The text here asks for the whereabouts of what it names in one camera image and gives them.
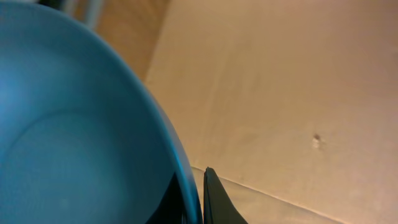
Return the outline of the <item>dark blue plate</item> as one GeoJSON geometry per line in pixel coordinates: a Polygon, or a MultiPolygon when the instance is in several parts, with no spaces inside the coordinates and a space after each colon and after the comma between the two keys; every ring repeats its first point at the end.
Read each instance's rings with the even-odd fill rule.
{"type": "Polygon", "coordinates": [[[1,3],[2,223],[146,223],[174,174],[201,223],[182,144],[124,61],[60,11],[1,3]]]}

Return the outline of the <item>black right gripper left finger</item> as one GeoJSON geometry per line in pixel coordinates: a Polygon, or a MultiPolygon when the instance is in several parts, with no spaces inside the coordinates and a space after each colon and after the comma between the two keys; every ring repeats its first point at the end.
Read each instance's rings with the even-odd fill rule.
{"type": "Polygon", "coordinates": [[[146,224],[186,224],[186,211],[176,174],[170,180],[162,200],[146,224]]]}

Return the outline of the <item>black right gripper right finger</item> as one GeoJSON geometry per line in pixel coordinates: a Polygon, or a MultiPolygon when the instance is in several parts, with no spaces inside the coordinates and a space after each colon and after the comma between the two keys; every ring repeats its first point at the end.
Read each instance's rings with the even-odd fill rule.
{"type": "Polygon", "coordinates": [[[204,224],[248,224],[234,207],[214,169],[207,167],[203,181],[204,224]]]}

